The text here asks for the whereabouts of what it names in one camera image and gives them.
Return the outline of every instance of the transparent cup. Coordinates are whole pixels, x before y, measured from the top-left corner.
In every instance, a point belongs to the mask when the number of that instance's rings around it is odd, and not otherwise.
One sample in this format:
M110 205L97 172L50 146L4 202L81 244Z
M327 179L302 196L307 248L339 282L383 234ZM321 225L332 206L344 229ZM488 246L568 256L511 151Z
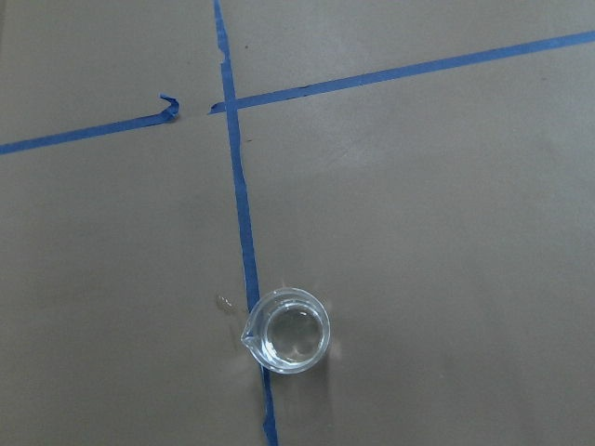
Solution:
M328 315L316 297L297 288L280 288L252 308L241 340L263 367L297 374L324 356L330 335Z

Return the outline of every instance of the clear glass container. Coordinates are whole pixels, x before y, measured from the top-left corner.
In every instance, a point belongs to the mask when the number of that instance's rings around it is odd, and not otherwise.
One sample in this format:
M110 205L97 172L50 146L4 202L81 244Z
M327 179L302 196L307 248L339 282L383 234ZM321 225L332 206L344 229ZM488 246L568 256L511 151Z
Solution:
M263 367L297 374L324 356L330 335L328 315L316 297L297 288L280 288L252 308L241 339Z

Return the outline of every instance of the blue tape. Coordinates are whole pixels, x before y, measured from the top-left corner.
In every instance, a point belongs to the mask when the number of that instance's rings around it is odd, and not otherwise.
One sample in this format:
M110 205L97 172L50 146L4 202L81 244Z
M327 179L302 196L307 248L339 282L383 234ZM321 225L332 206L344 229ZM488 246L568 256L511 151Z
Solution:
M331 91L342 90L345 88L353 88L355 86L375 84L378 82L391 81L393 79L399 79L402 77L417 76L427 72L439 72L441 70L450 70L452 68L464 67L466 65L473 65L476 63L513 58L525 54L592 42L595 42L595 31L553 37L550 39L538 40L536 42L530 42L526 44L489 49L487 51L480 51L479 53L471 53L454 58L422 62L415 65L407 65L400 68L383 70L381 72L370 72L367 74L361 74L359 76L345 77L343 79L336 79L334 81L321 82L319 84L288 88L286 90L273 91L271 93L265 93L262 95L239 98L237 99L237 108L245 109L248 107L256 107L258 105L271 104L273 102L280 102L282 100L304 98L307 96L320 95L322 93L329 93ZM224 111L225 102L219 102L211 107L211 112L209 114L222 113Z
M235 86L233 85L230 45L227 32L225 31L225 23L223 21L219 0L213 0L213 6L215 8L218 47L223 53L223 61L221 62L221 80L223 82L223 96L225 97L226 104L227 130L230 138L231 168L233 171L235 202L238 212L238 223L240 226L240 244L242 245L246 298L248 301L248 309L252 310L260 299L260 291L258 289L257 262L254 255L248 190L245 184L244 169L242 168L240 121L238 117L237 99L235 97ZM277 439L277 428L275 425L274 406L272 402L271 373L262 367L260 368L260 371L265 402L265 418L262 427L269 446L278 446L279 441Z
M179 112L178 101L175 98L171 98L163 94L159 95L159 98L165 99L169 102L169 107L167 107L159 114L143 116L141 118L130 119L128 121L121 121L119 123L81 128L79 130L73 130L71 132L66 133L58 133L57 135L50 135L48 137L26 139L24 141L19 142L10 142L8 144L0 146L0 155L14 153L15 151L27 151L29 149L37 149L39 147L53 146L55 144L76 141L78 139L101 137L103 135L109 135L111 133L133 130L135 128L164 124L176 118Z

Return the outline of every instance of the gray surface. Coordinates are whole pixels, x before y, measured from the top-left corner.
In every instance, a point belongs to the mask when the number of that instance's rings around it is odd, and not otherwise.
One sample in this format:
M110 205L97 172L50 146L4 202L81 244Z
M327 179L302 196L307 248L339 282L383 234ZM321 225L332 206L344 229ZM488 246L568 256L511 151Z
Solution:
M595 16L223 6L240 95ZM6 13L1 142L150 114L160 91L182 116L0 159L0 444L264 444L211 2ZM241 111L261 290L303 287L333 324L324 363L273 377L282 445L595 443L593 48Z

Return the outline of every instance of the vertical blue tape line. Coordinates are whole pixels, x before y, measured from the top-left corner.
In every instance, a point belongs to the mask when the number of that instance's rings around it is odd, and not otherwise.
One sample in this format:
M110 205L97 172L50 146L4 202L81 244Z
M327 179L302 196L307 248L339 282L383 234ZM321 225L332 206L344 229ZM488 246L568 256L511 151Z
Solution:
M57 135L50 135L47 137L26 139L19 142L11 142L0 145L0 155L14 153L16 151L27 151L29 149L37 149L45 146L53 146L63 142L76 141L78 139L87 139L109 135L111 133L125 132L127 130L134 130L135 128L149 127L151 125L159 125L167 123L178 116L179 103L175 98L167 95L159 95L159 98L165 99L169 102L169 107L161 113L152 114L151 116L143 116L140 118L129 119L127 121L120 121L118 123L111 123L105 125L97 125L95 127L81 128L66 133L58 133Z
M344 77L334 81L321 82L318 84L299 86L295 88L287 88L286 90L273 91L270 93L264 93L262 95L249 96L247 98L239 98L237 99L237 107L238 109L256 107L258 105L271 104L273 102L280 102L282 100L304 98L307 96L329 93L331 91L343 90L345 88L354 88L355 86L370 85L376 84L378 82L400 79L402 77L417 76L427 72L451 70L453 68L489 62L492 60L513 58L525 54L538 53L540 51L548 51L551 49L593 42L595 42L595 31L552 37L549 39L528 42L525 44L488 49L487 51L465 54L463 56L456 56L453 58L432 60L429 62L416 63L415 65L391 68L381 72L369 72L367 74ZM224 102L219 102L211 107L211 112L209 114L223 113L225 111L225 107L226 104Z
M219 0L213 0L215 8L215 24L217 27L218 47L223 53L221 62L221 80L225 98L225 112L227 114L227 130L230 138L231 168L235 187L235 201L240 226L240 244L242 245L242 260L244 262L244 278L248 309L251 310L260 299L258 289L257 262L254 256L254 242L252 239L252 224L250 222L250 205L248 190L245 184L244 169L242 168L242 148L240 136L240 121L238 117L237 99L233 85L233 71L231 70L230 45L225 31L223 14ZM260 368L262 386L264 389L265 419L262 425L269 446L278 446L277 428L275 425L274 406L272 402L271 372Z

